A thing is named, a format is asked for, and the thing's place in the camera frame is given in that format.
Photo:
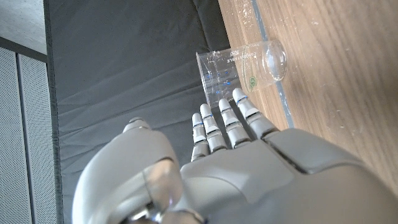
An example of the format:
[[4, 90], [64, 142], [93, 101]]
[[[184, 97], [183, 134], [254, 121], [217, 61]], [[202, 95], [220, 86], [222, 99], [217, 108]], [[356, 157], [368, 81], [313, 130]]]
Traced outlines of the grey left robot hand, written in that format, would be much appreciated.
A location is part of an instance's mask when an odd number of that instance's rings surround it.
[[84, 168], [73, 223], [396, 223], [397, 197], [360, 159], [277, 129], [239, 88], [192, 117], [191, 161], [133, 118]]

